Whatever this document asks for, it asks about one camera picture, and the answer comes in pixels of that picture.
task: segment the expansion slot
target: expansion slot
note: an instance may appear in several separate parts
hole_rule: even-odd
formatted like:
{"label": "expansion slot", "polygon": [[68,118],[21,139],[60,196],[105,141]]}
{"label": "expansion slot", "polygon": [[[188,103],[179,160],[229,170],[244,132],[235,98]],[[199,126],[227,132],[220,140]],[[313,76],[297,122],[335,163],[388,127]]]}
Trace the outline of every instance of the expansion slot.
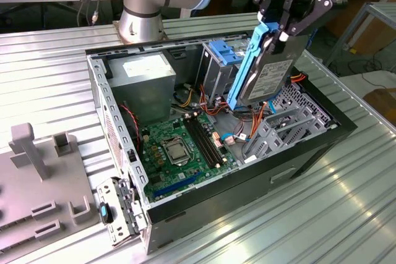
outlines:
{"label": "expansion slot", "polygon": [[154,196],[160,196],[160,195],[164,195],[167,194],[169,192],[173,192],[175,190],[177,190],[178,188],[184,187],[185,185],[189,185],[192,184],[193,182],[196,181],[197,177],[202,174],[202,172],[198,172],[195,175],[189,177],[188,179],[184,179],[182,181],[179,181],[173,185],[169,185],[168,187],[162,188],[160,190],[157,190],[154,192]]}

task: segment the green circuit board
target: green circuit board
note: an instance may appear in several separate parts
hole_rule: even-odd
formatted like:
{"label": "green circuit board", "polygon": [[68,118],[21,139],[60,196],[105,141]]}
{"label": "green circuit board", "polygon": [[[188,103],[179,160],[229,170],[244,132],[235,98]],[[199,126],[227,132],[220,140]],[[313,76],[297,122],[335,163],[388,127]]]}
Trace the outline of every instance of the green circuit board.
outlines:
{"label": "green circuit board", "polygon": [[[203,130],[206,131],[204,137],[207,137],[213,143],[214,140],[210,134],[214,133],[215,129],[206,114],[199,115],[197,120]],[[223,163],[220,166],[209,166],[193,137],[187,131],[182,118],[149,125],[142,129],[142,134],[146,135],[144,136],[146,139],[140,160],[148,175],[148,184],[144,191],[151,202],[188,189],[194,184],[238,167],[235,158],[226,147],[215,148]],[[167,147],[164,143],[169,140],[174,140],[174,142]],[[184,154],[181,147],[187,148],[189,157],[185,164],[177,165],[174,164],[174,161],[172,162],[170,149],[176,148],[171,152],[173,156],[180,157]]]}

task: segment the metal table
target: metal table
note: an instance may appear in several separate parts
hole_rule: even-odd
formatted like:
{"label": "metal table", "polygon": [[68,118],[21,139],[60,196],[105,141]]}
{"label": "metal table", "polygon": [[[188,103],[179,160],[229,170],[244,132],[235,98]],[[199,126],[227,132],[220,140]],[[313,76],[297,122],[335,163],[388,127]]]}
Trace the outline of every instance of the metal table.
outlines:
{"label": "metal table", "polygon": [[340,51],[342,46],[347,42],[347,39],[352,33],[358,28],[362,20],[369,15],[368,19],[378,18],[383,21],[386,25],[396,30],[396,3],[395,2],[368,2],[363,4],[356,17],[353,18],[351,24],[342,33],[342,36],[338,39],[337,43],[330,52],[329,57],[325,60],[324,65],[329,66],[330,63],[335,59],[337,53]]}
{"label": "metal table", "polygon": [[[169,20],[165,28],[174,38],[256,23],[255,14],[244,14]],[[84,49],[119,44],[112,26],[0,36],[2,150],[9,126],[30,121],[39,139],[61,130],[77,137],[93,191],[116,175]],[[140,239],[113,250],[98,224],[15,263],[394,263],[395,129],[308,52],[297,67],[358,125],[307,174],[150,256]]]}

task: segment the cpu socket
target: cpu socket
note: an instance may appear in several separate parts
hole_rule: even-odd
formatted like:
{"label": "cpu socket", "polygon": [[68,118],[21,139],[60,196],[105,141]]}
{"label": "cpu socket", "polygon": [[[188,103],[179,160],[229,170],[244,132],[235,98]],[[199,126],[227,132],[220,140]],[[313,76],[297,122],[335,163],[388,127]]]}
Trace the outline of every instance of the cpu socket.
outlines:
{"label": "cpu socket", "polygon": [[191,159],[190,152],[181,137],[172,137],[161,142],[172,164],[183,166]]}

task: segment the ram slot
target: ram slot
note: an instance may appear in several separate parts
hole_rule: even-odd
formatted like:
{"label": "ram slot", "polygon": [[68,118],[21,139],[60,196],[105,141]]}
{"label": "ram slot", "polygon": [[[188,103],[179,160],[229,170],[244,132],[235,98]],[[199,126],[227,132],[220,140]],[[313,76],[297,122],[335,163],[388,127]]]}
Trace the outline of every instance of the ram slot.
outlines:
{"label": "ram slot", "polygon": [[197,119],[183,120],[184,126],[190,133],[193,141],[196,143],[200,153],[204,156],[206,163],[210,169],[215,168],[217,164],[223,164],[223,160],[215,148],[215,145],[210,141]]}

